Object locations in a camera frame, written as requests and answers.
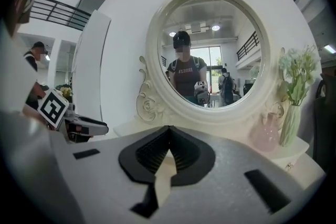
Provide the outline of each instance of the vanity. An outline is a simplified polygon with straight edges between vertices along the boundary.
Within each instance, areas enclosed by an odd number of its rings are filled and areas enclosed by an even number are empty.
[[[130,3],[130,0],[106,0],[98,10],[111,18],[114,15],[120,18],[118,23],[111,21],[101,60],[101,112],[102,119],[112,127],[111,137],[174,125],[241,142],[293,175],[304,188],[324,176],[305,153],[309,144],[301,138],[305,136],[303,128],[290,146],[277,145],[267,152],[256,148],[250,139],[252,129],[265,124],[269,113],[276,114],[280,136],[289,102],[278,94],[286,79],[279,70],[279,57],[290,48],[314,43],[304,17],[292,0],[138,0],[138,5]],[[125,24],[133,27],[131,35],[124,29]],[[245,31],[245,35],[240,35],[237,29]],[[221,59],[220,68],[227,69],[234,79],[234,93],[239,95],[234,103],[218,107],[219,100],[216,100],[215,106],[207,108],[191,103],[172,85],[166,71],[178,58],[173,39],[179,31],[190,36],[191,56],[202,58],[206,63],[206,82],[208,87],[212,86],[213,93],[219,91],[214,87],[218,87],[218,78],[222,75],[216,61]],[[124,71],[134,74],[140,70],[139,77],[134,78],[134,84],[139,83],[140,89],[123,89],[123,95],[129,96],[131,101],[114,99],[113,106],[118,107],[114,110],[110,105],[113,82],[108,78],[111,62],[118,62],[114,56],[116,40],[123,44],[118,46],[119,55],[131,59],[128,66],[123,66]],[[252,88],[244,94],[245,81],[252,79],[250,70],[254,66],[259,66],[259,71]],[[113,73],[113,80],[128,83],[117,72]],[[311,97],[307,97],[302,104],[302,118],[309,116],[307,107],[311,101]],[[308,126],[311,122],[307,120],[305,124]]]

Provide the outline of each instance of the t-shirt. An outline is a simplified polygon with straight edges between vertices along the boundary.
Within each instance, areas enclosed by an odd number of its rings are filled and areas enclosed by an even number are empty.
[[[26,52],[23,57],[30,63],[30,65],[35,69],[37,72],[37,64],[34,55],[31,51]]]
[[[24,58],[27,60],[27,62],[29,62],[29,64],[35,69],[35,71],[37,72],[37,64],[36,64],[36,60],[35,57],[33,56],[31,51],[28,51],[24,54]],[[37,95],[34,94],[33,90],[31,90],[31,92],[29,93],[29,96],[27,98],[27,101],[37,101]]]
[[[177,59],[169,64],[168,71],[174,73],[176,90],[182,96],[194,96],[195,84],[201,80],[199,70],[206,67],[202,58],[191,56],[188,62]]]

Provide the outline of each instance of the round mirror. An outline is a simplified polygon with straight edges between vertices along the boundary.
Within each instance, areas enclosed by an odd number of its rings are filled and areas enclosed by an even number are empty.
[[[251,90],[260,68],[254,26],[224,0],[190,0],[172,11],[158,51],[171,87],[205,108],[237,102]]]

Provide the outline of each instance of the window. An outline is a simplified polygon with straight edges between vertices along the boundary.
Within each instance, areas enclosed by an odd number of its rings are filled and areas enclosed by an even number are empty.
[[[201,57],[207,64],[206,80],[212,92],[218,92],[218,77],[222,75],[222,53],[220,46],[191,49],[192,56]]]

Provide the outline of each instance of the black pad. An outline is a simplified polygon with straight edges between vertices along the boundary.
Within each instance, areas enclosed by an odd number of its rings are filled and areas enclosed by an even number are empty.
[[[74,157],[75,159],[82,159],[82,158],[90,157],[92,155],[96,155],[98,153],[100,153],[100,151],[94,148],[92,150],[74,153]]]
[[[246,172],[248,179],[259,197],[264,201],[271,214],[279,211],[291,201],[261,171]]]
[[[155,173],[171,150],[177,174],[171,186],[196,184],[214,167],[214,150],[203,141],[173,126],[165,126],[124,148],[119,164],[135,182],[154,184]]]

